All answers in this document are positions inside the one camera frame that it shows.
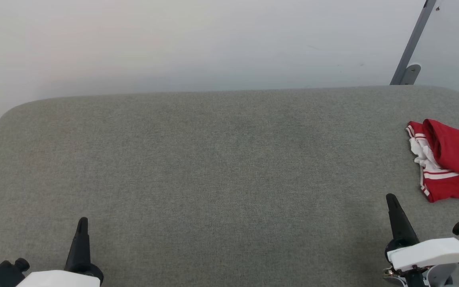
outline gray fabric surface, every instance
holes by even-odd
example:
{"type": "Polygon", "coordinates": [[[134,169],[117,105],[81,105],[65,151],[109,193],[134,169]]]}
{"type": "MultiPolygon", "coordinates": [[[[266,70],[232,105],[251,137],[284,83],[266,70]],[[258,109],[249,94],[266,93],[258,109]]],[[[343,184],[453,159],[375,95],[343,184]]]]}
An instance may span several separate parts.
{"type": "Polygon", "coordinates": [[[459,200],[428,203],[404,130],[459,129],[434,87],[82,96],[0,120],[0,262],[62,269],[90,221],[104,286],[388,286],[386,193],[421,240],[459,200]]]}

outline white wall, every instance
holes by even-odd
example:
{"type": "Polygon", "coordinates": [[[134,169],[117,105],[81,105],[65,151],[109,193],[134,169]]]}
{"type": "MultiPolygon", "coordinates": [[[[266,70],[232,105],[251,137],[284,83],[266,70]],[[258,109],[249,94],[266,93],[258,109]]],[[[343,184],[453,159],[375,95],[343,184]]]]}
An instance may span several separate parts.
{"type": "Polygon", "coordinates": [[[0,0],[0,116],[57,96],[387,85],[424,0],[0,0]]]}
{"type": "Polygon", "coordinates": [[[459,91],[459,0],[437,0],[410,60],[414,63],[421,65],[416,85],[459,91]]]}

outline fabric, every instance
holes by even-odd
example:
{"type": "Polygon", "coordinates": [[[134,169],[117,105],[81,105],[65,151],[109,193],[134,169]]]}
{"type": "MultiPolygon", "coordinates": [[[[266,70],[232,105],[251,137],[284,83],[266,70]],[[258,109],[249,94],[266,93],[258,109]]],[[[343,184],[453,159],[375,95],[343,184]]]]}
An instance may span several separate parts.
{"type": "Polygon", "coordinates": [[[406,130],[428,201],[459,198],[459,130],[429,119],[409,122],[406,130]]]}
{"type": "MultiPolygon", "coordinates": [[[[0,262],[62,269],[80,217],[106,287],[390,286],[385,195],[419,239],[459,200],[419,190],[404,129],[459,129],[433,87],[80,96],[0,119],[0,262]]],[[[459,275],[454,278],[459,285],[459,275]]]]}

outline gray metal frame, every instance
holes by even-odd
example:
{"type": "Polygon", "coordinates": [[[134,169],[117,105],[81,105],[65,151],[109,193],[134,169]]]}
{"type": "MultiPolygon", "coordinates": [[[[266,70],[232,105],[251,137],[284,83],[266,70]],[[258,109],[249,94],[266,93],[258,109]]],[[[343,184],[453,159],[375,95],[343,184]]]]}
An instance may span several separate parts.
{"type": "Polygon", "coordinates": [[[417,19],[417,23],[414,27],[414,30],[412,31],[412,35],[410,35],[410,39],[406,44],[405,51],[403,51],[403,55],[401,56],[401,60],[399,60],[398,67],[396,68],[394,76],[390,81],[390,85],[401,84],[401,79],[405,74],[406,67],[410,62],[410,58],[412,58],[412,54],[414,54],[414,49],[416,48],[417,42],[421,37],[424,26],[426,26],[426,22],[428,22],[428,18],[430,17],[436,2],[437,0],[426,0],[424,3],[424,7],[421,10],[419,18],[417,19]]]}

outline white stripe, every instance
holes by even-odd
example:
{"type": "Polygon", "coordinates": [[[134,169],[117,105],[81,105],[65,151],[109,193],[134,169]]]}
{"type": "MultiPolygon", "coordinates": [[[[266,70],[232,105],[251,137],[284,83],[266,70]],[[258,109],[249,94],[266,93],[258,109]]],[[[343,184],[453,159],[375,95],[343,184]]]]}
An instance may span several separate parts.
{"type": "Polygon", "coordinates": [[[448,173],[448,174],[424,174],[424,178],[428,179],[443,179],[458,176],[459,173],[448,173]]]}
{"type": "Polygon", "coordinates": [[[426,185],[424,186],[424,194],[426,196],[429,196],[430,192],[428,191],[428,189],[426,188],[426,185]]]}
{"type": "Polygon", "coordinates": [[[414,132],[414,129],[412,129],[412,126],[408,126],[406,127],[406,131],[408,131],[408,135],[410,136],[410,138],[413,138],[413,132],[414,132]]]}
{"type": "Polygon", "coordinates": [[[444,173],[447,171],[453,171],[452,169],[424,169],[424,171],[427,171],[429,173],[444,173]]]}
{"type": "Polygon", "coordinates": [[[424,186],[423,179],[424,179],[424,173],[423,173],[423,168],[421,167],[421,187],[424,186]]]}

